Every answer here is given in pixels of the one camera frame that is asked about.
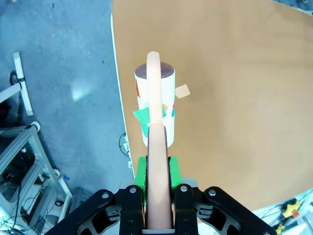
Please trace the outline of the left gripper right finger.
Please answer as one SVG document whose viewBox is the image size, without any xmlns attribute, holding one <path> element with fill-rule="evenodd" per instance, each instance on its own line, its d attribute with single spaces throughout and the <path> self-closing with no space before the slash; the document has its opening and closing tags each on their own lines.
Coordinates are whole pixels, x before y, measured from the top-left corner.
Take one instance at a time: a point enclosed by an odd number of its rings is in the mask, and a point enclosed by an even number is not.
<svg viewBox="0 0 313 235">
<path fill-rule="evenodd" d="M 178 159 L 170 157 L 169 172 L 177 235 L 197 235 L 198 221 L 220 235 L 274 235 L 275 229 L 219 187 L 201 191 L 183 182 Z"/>
</svg>

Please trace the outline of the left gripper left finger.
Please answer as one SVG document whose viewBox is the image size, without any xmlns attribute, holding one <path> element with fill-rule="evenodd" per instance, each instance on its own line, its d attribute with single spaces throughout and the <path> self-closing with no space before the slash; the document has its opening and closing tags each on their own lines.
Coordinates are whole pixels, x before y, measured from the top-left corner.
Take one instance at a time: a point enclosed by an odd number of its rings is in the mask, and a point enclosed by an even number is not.
<svg viewBox="0 0 313 235">
<path fill-rule="evenodd" d="M 116 193 L 101 189 L 51 228 L 47 235 L 102 235 L 117 223 L 121 235 L 141 235 L 147 158 L 138 161 L 135 182 Z"/>
</svg>

